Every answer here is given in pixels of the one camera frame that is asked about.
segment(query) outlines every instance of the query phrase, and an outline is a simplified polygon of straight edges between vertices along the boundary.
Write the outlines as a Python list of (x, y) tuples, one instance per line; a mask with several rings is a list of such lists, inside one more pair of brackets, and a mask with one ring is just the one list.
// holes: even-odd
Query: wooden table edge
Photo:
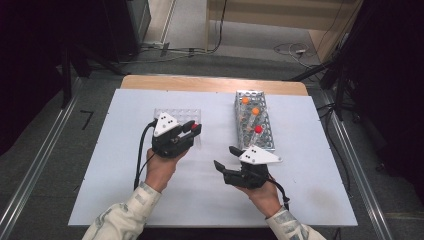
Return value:
[(309, 96), (301, 82), (179, 75), (128, 75), (122, 80), (121, 89), (226, 93), (258, 90), (265, 94)]

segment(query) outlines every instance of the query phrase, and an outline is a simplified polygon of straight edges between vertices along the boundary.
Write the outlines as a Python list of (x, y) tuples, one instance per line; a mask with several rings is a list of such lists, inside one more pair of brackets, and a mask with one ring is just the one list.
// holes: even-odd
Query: hand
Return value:
[(146, 158), (150, 159), (147, 163), (147, 173), (146, 180), (144, 183), (149, 185), (151, 188), (157, 192), (162, 192), (168, 185), (168, 181), (171, 179), (174, 174), (178, 161), (186, 155), (188, 152), (185, 151), (175, 158), (162, 158), (159, 155), (154, 154), (152, 149), (147, 151)]
[(265, 215), (266, 218), (272, 217), (281, 209), (281, 204), (278, 200), (277, 187), (268, 181), (265, 182), (261, 188), (236, 188), (246, 193), (249, 199), (253, 202), (253, 204), (255, 204), (258, 210)]

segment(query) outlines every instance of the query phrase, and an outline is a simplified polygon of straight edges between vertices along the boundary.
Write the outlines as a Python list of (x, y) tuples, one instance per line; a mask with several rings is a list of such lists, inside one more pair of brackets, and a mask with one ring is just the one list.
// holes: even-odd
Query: test tube rack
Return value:
[(184, 123), (194, 120), (197, 124), (200, 124), (201, 111), (200, 109), (165, 109), (155, 108), (153, 117), (158, 118), (163, 112), (168, 113), (177, 119), (177, 121), (183, 125)]
[[(243, 97), (249, 98), (249, 102), (245, 107), (245, 111), (241, 111), (241, 101)], [(253, 108), (259, 108), (259, 115), (255, 118), (252, 127), (247, 126)], [(236, 98), (234, 101), (235, 118), (237, 126), (237, 136), (239, 148), (246, 150), (249, 148), (250, 139), (254, 134), (254, 128), (261, 125), (263, 131), (255, 145), (267, 150), (268, 152), (275, 151), (274, 138), (272, 137), (271, 124), (269, 121), (268, 107), (265, 101), (265, 94), (263, 91), (254, 90), (238, 90), (236, 91)]]

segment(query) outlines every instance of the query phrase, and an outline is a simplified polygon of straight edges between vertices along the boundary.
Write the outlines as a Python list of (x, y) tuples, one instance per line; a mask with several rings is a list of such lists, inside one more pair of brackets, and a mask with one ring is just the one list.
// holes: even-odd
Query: white sleeve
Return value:
[(83, 240), (137, 239), (160, 197), (160, 193), (140, 182), (127, 203), (114, 204), (96, 218)]
[(274, 232), (278, 240), (290, 239), (325, 239), (319, 232), (307, 225), (300, 224), (299, 221), (284, 207), (282, 207), (274, 216), (266, 219), (269, 227)]

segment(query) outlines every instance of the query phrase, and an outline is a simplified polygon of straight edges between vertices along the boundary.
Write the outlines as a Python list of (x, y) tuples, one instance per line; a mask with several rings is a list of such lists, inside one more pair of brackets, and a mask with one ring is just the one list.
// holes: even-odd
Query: aluminum rail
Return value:
[(0, 221), (0, 240), (6, 240), (9, 238), (9, 235), (11, 234), (16, 221), (18, 220), (23, 208), (25, 207), (31, 192), (34, 189), (35, 184), (37, 183), (37, 180), (49, 159), (50, 153), (52, 152), (66, 122), (68, 121), (69, 116), (72, 113), (82, 86), (82, 80), (77, 78), (72, 89), (74, 96), (69, 101), (68, 106), (65, 109), (60, 110), (59, 115), (57, 116), (40, 150), (35, 156), (24, 179), (9, 200), (9, 203), (6, 206), (6, 210), (4, 211)]
[[(323, 97), (326, 104), (333, 102), (332, 97), (325, 91), (323, 91)], [(367, 176), (362, 169), (355, 148), (353, 147), (353, 144), (350, 141), (349, 135), (346, 131), (344, 122), (340, 122), (335, 114), (332, 115), (332, 122), (342, 144), (347, 162), (349, 163), (352, 175), (358, 185), (359, 192), (362, 196), (362, 199), (364, 200), (365, 207), (367, 208), (368, 215), (370, 216), (371, 222), (374, 225), (374, 230), (378, 238), (381, 240), (392, 240), (392, 233), (389, 229), (374, 191), (368, 182)]]

